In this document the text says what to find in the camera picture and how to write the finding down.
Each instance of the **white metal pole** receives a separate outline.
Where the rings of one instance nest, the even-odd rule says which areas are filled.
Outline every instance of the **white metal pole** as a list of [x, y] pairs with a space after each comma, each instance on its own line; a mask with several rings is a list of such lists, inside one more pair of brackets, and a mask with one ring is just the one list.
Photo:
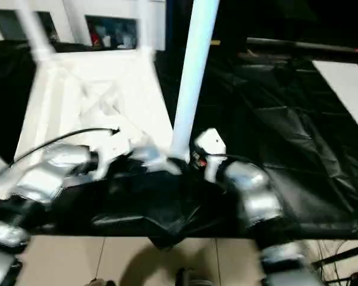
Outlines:
[[186, 159], [219, 0], [194, 0], [170, 155]]
[[50, 59], [53, 48], [49, 44], [48, 38], [42, 29], [41, 21], [29, 8], [26, 0], [17, 0], [18, 19], [32, 48], [32, 56], [36, 62]]

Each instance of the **black fabric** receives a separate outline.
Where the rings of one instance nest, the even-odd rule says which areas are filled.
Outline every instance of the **black fabric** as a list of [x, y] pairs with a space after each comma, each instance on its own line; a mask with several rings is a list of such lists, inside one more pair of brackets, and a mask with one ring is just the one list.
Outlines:
[[[2, 76], [2, 83], [26, 73], [23, 82], [31, 85], [34, 69], [19, 64], [13, 62], [18, 72]], [[157, 54], [172, 122], [182, 66], [183, 53]], [[270, 175], [289, 217], [279, 232], [358, 238], [358, 126], [310, 62], [243, 60], [211, 50], [192, 137], [210, 127], [228, 153], [248, 157]], [[196, 176], [141, 173], [70, 188], [33, 233], [149, 236], [160, 247], [184, 237], [248, 237], [236, 202]]]
[[[182, 66], [183, 55], [157, 56], [172, 123]], [[207, 128], [268, 172], [303, 237], [358, 237], [358, 125], [311, 62], [211, 51], [193, 138]], [[217, 232], [238, 236], [225, 225]]]
[[[53, 43], [57, 52], [89, 51], [73, 43]], [[0, 157], [13, 160], [36, 66], [26, 41], [0, 41]]]

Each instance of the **floor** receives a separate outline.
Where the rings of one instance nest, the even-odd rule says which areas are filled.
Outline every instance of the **floor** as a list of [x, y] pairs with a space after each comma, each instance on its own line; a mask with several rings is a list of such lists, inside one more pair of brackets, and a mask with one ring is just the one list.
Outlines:
[[[306, 241], [311, 260], [334, 254], [343, 241]], [[339, 252], [358, 246], [347, 241]], [[189, 238], [170, 251], [159, 251], [147, 238], [36, 237], [21, 257], [26, 266], [17, 286], [84, 286], [94, 277], [118, 286], [174, 285], [177, 269], [197, 269], [215, 285], [258, 285], [263, 277], [250, 240]], [[341, 277], [358, 271], [358, 256], [337, 263]], [[334, 267], [325, 266], [327, 279]]]

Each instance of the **black cable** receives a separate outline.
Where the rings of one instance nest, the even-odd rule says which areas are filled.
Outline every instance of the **black cable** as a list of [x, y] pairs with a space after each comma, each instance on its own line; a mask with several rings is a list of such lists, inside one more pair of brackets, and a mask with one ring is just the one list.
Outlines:
[[73, 132], [69, 132], [65, 135], [62, 135], [62, 136], [59, 136], [59, 137], [56, 137], [54, 139], [51, 139], [47, 142], [44, 142], [43, 144], [37, 146], [37, 147], [34, 147], [32, 149], [30, 149], [29, 151], [25, 152], [24, 154], [22, 154], [20, 157], [16, 158], [15, 160], [9, 162], [8, 166], [6, 166], [5, 168], [3, 168], [1, 171], [0, 171], [0, 176], [2, 176], [7, 170], [9, 170], [11, 167], [13, 167], [14, 165], [16, 165], [19, 161], [21, 161], [22, 159], [24, 159], [25, 157], [31, 155], [32, 153], [40, 150], [40, 149], [43, 149], [44, 147], [50, 145], [50, 144], [53, 144], [59, 140], [62, 140], [62, 139], [66, 139], [68, 137], [71, 137], [71, 136], [74, 136], [74, 135], [77, 135], [77, 134], [81, 134], [81, 133], [87, 133], [87, 132], [94, 132], [94, 131], [108, 131], [110, 132], [112, 135], [114, 134], [117, 134], [119, 132], [119, 129], [111, 129], [111, 128], [86, 128], [86, 129], [81, 129], [81, 130], [76, 130], [76, 131], [73, 131]]
[[[320, 245], [320, 241], [317, 241], [317, 244], [318, 244], [319, 260], [322, 260], [323, 259], [323, 254], [322, 254], [322, 248], [321, 248], [321, 245]], [[323, 266], [320, 267], [320, 279], [322, 281], [325, 280], [325, 273], [324, 273]]]
[[[337, 250], [335, 251], [335, 255], [338, 254], [341, 246], [344, 245], [346, 242], [347, 242], [347, 240], [341, 242], [341, 244], [337, 247]], [[337, 271], [337, 263], [336, 262], [334, 262], [334, 272], [335, 272], [335, 274], [337, 276], [337, 280], [338, 280], [339, 285], [342, 286], [341, 281], [340, 281], [341, 278], [340, 278], [340, 276], [338, 274], [338, 271]]]
[[242, 161], [242, 162], [247, 162], [247, 163], [252, 163], [255, 164], [255, 162], [247, 157], [244, 156], [239, 156], [239, 155], [231, 155], [231, 154], [210, 154], [210, 153], [206, 153], [207, 156], [211, 156], [211, 157], [225, 157], [225, 158], [230, 158], [230, 159], [235, 159], [237, 161]]

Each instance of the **window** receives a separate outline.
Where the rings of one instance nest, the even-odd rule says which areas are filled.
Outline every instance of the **window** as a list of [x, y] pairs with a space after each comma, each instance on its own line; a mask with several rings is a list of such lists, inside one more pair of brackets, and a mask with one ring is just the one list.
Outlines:
[[95, 49], [135, 49], [137, 21], [134, 19], [85, 16]]
[[[58, 34], [55, 30], [49, 12], [38, 11], [42, 27], [51, 42], [58, 42]], [[14, 10], [0, 10], [0, 32], [5, 40], [26, 40], [25, 32], [20, 25]]]

